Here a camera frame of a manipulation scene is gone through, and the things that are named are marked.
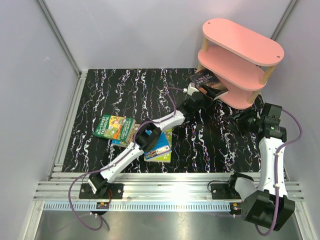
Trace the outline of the Tale of Two Cities book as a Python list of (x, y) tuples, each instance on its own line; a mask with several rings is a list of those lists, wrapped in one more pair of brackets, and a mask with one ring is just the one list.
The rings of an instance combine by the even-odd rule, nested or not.
[(201, 93), (212, 100), (217, 100), (229, 92), (226, 86), (209, 69), (204, 68), (189, 78)]

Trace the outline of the pink three-tier shelf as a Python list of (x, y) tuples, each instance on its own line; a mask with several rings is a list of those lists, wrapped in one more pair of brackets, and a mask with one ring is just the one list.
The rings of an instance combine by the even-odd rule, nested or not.
[(220, 99), (244, 110), (253, 105), (285, 52), (276, 41), (225, 18), (207, 20), (197, 54), (198, 70), (208, 69), (226, 86)]

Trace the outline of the green 104-Storey Treehouse book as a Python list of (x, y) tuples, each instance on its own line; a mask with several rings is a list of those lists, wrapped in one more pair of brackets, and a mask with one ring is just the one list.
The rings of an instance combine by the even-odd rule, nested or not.
[(128, 143), (135, 124), (136, 120), (131, 117), (104, 114), (93, 134), (99, 138)]

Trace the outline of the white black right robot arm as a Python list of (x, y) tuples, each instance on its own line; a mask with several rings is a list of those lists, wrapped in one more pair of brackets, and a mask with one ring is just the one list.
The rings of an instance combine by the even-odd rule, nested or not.
[(233, 173), (227, 182), (229, 197), (242, 200), (241, 217), (256, 228), (267, 228), (260, 235), (279, 231), (295, 210), (295, 202), (288, 198), (284, 178), (284, 151), (290, 142), (287, 130), (280, 126), (282, 106), (266, 103), (261, 114), (250, 107), (227, 116), (233, 124), (227, 128), (243, 136), (254, 133), (260, 152), (259, 184), (252, 177)]

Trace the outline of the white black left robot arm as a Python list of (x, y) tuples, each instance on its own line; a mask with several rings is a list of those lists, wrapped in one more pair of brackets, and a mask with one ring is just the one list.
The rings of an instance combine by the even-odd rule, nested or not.
[(190, 83), (187, 98), (172, 113), (159, 119), (143, 122), (131, 142), (114, 160), (100, 170), (90, 172), (87, 183), (90, 193), (97, 199), (107, 195), (108, 186), (133, 160), (150, 152), (167, 129), (180, 126), (194, 117), (195, 113), (209, 106), (215, 98), (214, 91), (204, 84)]

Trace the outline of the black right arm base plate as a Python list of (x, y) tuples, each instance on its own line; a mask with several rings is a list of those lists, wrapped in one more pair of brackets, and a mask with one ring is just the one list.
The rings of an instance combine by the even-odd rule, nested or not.
[(210, 192), (213, 200), (240, 200), (240, 195), (227, 183), (210, 184)]

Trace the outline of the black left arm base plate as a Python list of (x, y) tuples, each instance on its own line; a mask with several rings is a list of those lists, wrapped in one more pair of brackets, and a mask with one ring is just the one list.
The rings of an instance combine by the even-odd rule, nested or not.
[(80, 187), (79, 198), (80, 199), (116, 199), (121, 200), (123, 198), (124, 184), (111, 183), (103, 193), (98, 195), (93, 193), (92, 188), (88, 183), (83, 183)]

